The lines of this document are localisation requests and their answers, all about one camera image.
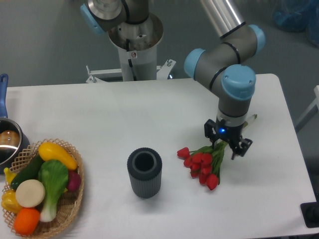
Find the wicker basket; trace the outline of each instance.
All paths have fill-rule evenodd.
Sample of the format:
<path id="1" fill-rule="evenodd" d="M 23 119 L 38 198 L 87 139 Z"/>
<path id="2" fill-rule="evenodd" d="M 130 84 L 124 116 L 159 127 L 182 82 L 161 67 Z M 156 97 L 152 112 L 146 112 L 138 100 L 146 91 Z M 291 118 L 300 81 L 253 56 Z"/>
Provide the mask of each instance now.
<path id="1" fill-rule="evenodd" d="M 14 231 L 13 222 L 15 219 L 15 214 L 8 212 L 5 209 L 2 209 L 4 221 L 8 224 L 8 227 L 11 228 L 11 231 L 15 233 L 15 235 L 19 237 L 23 237 L 23 238 L 47 239 L 62 232 L 72 223 L 72 221 L 77 216 L 78 211 L 80 209 L 81 201 L 82 201 L 83 189 L 84 189 L 83 163 L 82 163 L 81 155 L 79 154 L 79 152 L 75 149 L 75 147 L 73 147 L 68 142 L 64 142 L 63 140 L 59 140 L 59 139 L 45 139 L 44 141 L 39 141 L 38 143 L 29 145 L 27 149 L 24 149 L 19 154 L 19 156 L 15 158 L 14 162 L 11 165 L 10 170 L 14 173 L 18 173 L 21 169 L 23 169 L 29 163 L 29 161 L 38 153 L 38 147 L 43 142 L 53 142 L 53 143 L 59 144 L 75 158 L 75 160 L 77 161 L 79 165 L 78 174 L 80 175 L 82 182 L 80 185 L 80 189 L 78 191 L 76 192 L 67 191 L 59 199 L 56 218 L 49 223 L 39 222 L 34 233 L 28 237 L 21 236 L 20 234 L 17 234 Z M 6 183 L 3 192 L 6 192 L 9 189 L 10 187 L 8 183 Z"/>

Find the metal bracket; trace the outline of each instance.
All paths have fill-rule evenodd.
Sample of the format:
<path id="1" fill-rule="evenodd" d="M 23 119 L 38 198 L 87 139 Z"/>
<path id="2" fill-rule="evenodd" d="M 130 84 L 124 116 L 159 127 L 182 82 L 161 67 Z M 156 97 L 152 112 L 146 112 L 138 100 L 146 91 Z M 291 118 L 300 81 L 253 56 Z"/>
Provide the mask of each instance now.
<path id="1" fill-rule="evenodd" d="M 172 71 L 173 67 L 175 66 L 176 61 L 168 59 L 162 66 L 157 66 L 157 80 L 167 80 L 172 79 L 170 72 Z M 88 73 L 88 79 L 86 80 L 86 83 L 106 83 L 107 80 L 101 80 L 102 79 L 108 79 L 108 78 L 116 78 L 122 76 L 122 70 L 121 69 L 110 69 L 110 70 L 97 70 L 97 71 L 91 71 L 89 69 L 89 66 L 86 66 L 86 70 Z"/>
<path id="2" fill-rule="evenodd" d="M 319 111 L 319 86 L 314 88 L 316 98 L 297 119 L 295 131 L 298 133 Z"/>

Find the metal pipe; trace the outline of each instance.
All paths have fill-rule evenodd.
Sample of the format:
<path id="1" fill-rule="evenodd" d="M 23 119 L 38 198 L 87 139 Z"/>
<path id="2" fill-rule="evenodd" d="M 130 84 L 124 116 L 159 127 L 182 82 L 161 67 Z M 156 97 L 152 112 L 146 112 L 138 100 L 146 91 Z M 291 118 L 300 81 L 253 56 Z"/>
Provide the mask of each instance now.
<path id="1" fill-rule="evenodd" d="M 200 0 L 219 37 L 245 24 L 232 0 Z"/>

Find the white table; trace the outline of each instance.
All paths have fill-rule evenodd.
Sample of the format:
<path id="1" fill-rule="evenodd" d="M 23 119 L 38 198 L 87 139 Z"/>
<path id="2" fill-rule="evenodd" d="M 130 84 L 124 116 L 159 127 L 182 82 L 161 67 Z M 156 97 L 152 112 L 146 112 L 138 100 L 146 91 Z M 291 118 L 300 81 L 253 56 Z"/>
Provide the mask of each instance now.
<path id="1" fill-rule="evenodd" d="M 311 234 L 300 204 L 314 202 L 279 79 L 258 75 L 244 137 L 245 157 L 227 150 L 214 191 L 191 179 L 176 151 L 209 145 L 203 125 L 215 120 L 217 98 L 192 79 L 9 88 L 9 118 L 31 142 L 60 138 L 85 164 L 84 201 L 60 238 L 242 239 Z M 127 159 L 139 147 L 163 161 L 157 195 L 132 191 Z M 0 187 L 4 176 L 0 177 Z M 1 238 L 12 236 L 4 222 Z"/>

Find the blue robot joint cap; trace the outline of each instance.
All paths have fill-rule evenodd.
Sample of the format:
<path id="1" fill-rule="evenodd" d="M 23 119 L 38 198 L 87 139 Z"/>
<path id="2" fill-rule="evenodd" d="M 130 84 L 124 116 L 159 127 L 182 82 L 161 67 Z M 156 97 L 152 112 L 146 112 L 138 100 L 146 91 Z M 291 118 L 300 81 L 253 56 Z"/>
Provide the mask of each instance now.
<path id="1" fill-rule="evenodd" d="M 230 97 L 246 101 L 255 92 L 256 74 L 248 66 L 232 65 L 225 69 L 221 84 Z"/>

